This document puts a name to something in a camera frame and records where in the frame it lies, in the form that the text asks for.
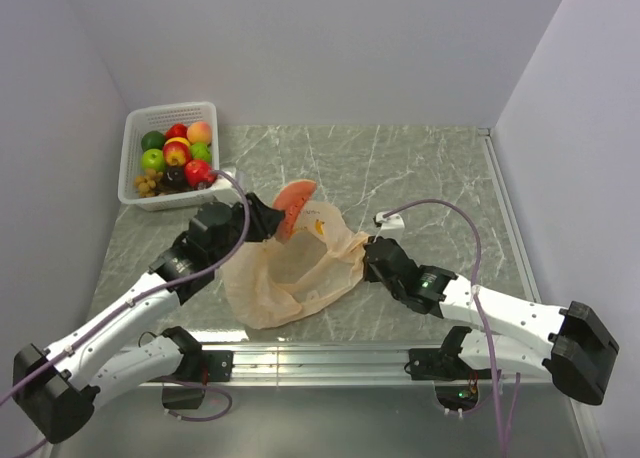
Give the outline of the translucent orange plastic bag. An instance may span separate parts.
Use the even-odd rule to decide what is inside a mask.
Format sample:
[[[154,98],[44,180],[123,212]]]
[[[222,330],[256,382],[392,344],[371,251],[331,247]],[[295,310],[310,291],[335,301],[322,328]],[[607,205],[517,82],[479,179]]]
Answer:
[[[244,243],[221,267],[235,318],[268,329],[322,311],[363,280],[368,239],[349,229],[337,207],[307,202],[286,242]]]

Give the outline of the dark brown fruit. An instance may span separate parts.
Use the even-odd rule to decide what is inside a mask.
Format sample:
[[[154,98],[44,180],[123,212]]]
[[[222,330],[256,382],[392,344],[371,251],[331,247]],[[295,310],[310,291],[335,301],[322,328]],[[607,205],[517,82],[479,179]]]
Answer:
[[[163,173],[162,184],[173,190],[184,190],[189,184],[186,179],[185,171],[180,166],[168,166]]]

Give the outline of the red yellow apple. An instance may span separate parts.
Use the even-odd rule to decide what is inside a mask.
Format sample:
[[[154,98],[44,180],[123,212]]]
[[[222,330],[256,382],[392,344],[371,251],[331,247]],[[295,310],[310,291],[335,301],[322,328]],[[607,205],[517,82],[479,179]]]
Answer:
[[[164,145],[163,157],[169,167],[183,167],[192,159],[189,146],[178,141]]]

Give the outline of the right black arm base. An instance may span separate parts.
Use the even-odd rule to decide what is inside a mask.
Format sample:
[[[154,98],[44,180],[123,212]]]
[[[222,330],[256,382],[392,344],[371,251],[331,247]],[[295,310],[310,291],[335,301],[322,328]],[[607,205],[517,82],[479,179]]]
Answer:
[[[412,381],[431,382],[445,410],[465,413],[479,404],[479,374],[457,356],[435,348],[410,349],[404,372]]]

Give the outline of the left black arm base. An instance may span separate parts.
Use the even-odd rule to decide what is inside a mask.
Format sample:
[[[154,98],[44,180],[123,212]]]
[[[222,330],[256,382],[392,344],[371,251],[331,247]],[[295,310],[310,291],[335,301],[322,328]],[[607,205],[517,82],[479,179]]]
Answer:
[[[224,416],[231,410],[233,400],[217,385],[230,381],[232,367],[231,351],[203,351],[186,357],[176,371],[152,382],[162,385],[161,404],[174,417],[183,411],[201,410],[208,397],[217,408],[216,416]]]

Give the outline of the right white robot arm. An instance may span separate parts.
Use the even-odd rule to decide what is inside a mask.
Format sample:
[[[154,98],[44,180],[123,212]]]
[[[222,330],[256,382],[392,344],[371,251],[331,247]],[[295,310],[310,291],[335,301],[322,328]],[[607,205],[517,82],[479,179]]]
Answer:
[[[393,239],[365,246],[364,278],[381,283],[410,310],[455,321],[440,348],[413,348],[406,373],[414,381],[488,379],[521,374],[548,379],[583,404],[603,403],[619,345],[588,305],[528,302],[436,266],[417,265]]]

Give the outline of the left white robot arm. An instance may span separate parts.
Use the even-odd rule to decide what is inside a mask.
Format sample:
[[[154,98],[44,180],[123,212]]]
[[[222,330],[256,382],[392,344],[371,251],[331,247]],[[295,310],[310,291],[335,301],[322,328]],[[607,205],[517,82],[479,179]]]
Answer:
[[[49,443],[58,444],[100,406],[141,382],[193,378],[201,368],[201,345],[180,327],[143,348],[122,349],[211,283],[244,243],[274,237],[285,218],[253,193],[232,205],[217,200],[202,205],[171,247],[108,308],[43,349],[22,348],[13,360],[9,398]]]

